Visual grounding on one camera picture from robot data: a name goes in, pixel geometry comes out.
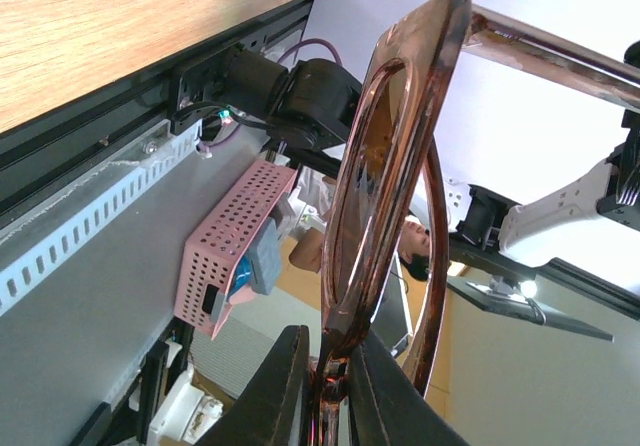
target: black hair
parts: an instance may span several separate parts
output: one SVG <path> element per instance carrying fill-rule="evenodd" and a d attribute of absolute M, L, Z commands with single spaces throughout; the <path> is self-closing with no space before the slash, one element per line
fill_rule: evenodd
<path fill-rule="evenodd" d="M 407 268 L 407 271 L 413 279 L 416 281 L 426 281 L 429 279 L 429 256 L 420 256 L 414 254 L 411 256 L 411 262 L 408 263 L 402 256 L 398 255 L 402 265 Z"/>

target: purple cable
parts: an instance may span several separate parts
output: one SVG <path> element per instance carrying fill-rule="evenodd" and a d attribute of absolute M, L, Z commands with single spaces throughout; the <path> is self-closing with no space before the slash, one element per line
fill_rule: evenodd
<path fill-rule="evenodd" d="M 239 129 L 240 129 L 240 125 L 236 123 L 236 127 L 233 129 L 233 131 L 231 131 L 227 136 L 222 138 L 217 143 L 215 143 L 213 141 L 200 141 L 198 143 L 198 150 L 203 152 L 203 153 L 210 153 L 211 150 L 213 150 L 214 148 L 216 148 L 216 147 L 228 142 L 231 138 L 233 138 L 236 135 L 236 133 L 238 132 Z"/>
<path fill-rule="evenodd" d="M 287 49 L 282 56 L 280 56 L 280 58 L 278 59 L 278 64 L 282 63 L 285 59 L 298 51 L 300 48 L 303 48 L 310 44 L 319 44 L 320 46 L 324 46 L 325 48 L 327 48 L 331 52 L 333 60 L 336 62 L 336 64 L 342 66 L 342 59 L 340 59 L 340 54 L 338 54 L 338 50 L 336 49 L 336 47 L 326 39 L 320 38 L 305 39 L 303 41 L 300 41 L 298 44 L 294 44 L 289 49 Z"/>

